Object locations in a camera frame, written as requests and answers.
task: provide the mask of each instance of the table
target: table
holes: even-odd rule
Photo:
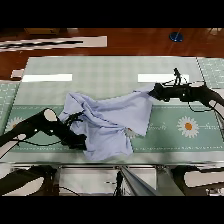
[[[25,119],[49,107],[57,114],[63,109],[69,91],[81,92],[94,99],[106,99],[132,92],[145,85],[137,82],[143,73],[189,74],[190,82],[203,80],[195,57],[149,56],[65,56],[29,58],[26,75],[72,74],[71,82],[22,82],[16,95],[9,122],[15,117]],[[194,102],[194,109],[203,109]],[[183,117],[194,118],[199,126],[195,138],[187,138],[177,128]],[[47,144],[57,141],[38,133],[32,142]],[[173,99],[170,103],[154,100],[150,125],[145,138],[132,140],[134,153],[105,161],[88,161],[80,151],[60,144],[54,147],[34,147],[20,143],[8,152],[1,162],[63,163],[63,164],[181,164],[224,161],[224,144],[213,112],[194,113],[186,103]]]

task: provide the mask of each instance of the blue round object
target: blue round object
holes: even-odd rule
[[[181,33],[173,32],[169,35],[170,40],[174,42],[182,42],[184,37]]]

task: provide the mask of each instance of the daisy print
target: daisy print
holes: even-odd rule
[[[177,127],[178,130],[182,132],[182,135],[184,135],[186,138],[194,138],[199,133],[199,127],[194,118],[186,116],[182,117],[181,119],[179,119]]]
[[[138,134],[136,134],[134,131],[132,131],[130,128],[125,128],[125,134],[127,137],[129,137],[130,139],[132,138],[136,138],[138,136]]]
[[[21,117],[14,117],[11,119],[5,128],[5,132],[11,131],[21,121],[23,121],[23,118]]]

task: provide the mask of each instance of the brown wooden surface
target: brown wooden surface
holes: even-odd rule
[[[172,42],[179,31],[184,40]],[[198,56],[224,58],[224,29],[217,28],[61,28],[59,35],[28,35],[23,28],[0,30],[0,42],[10,40],[107,36],[106,48],[73,48],[0,53],[0,80],[9,80],[12,70],[23,69],[29,57],[75,55]]]

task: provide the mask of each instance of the crumpled fabric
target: crumpled fabric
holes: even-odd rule
[[[130,138],[125,130],[131,129],[145,136],[149,124],[152,101],[147,94],[154,83],[132,93],[106,100],[94,100],[76,92],[66,95],[64,110],[59,119],[64,122],[69,115],[83,112],[70,129],[77,135],[87,136],[84,154],[88,160],[104,160],[120,154],[133,153]]]

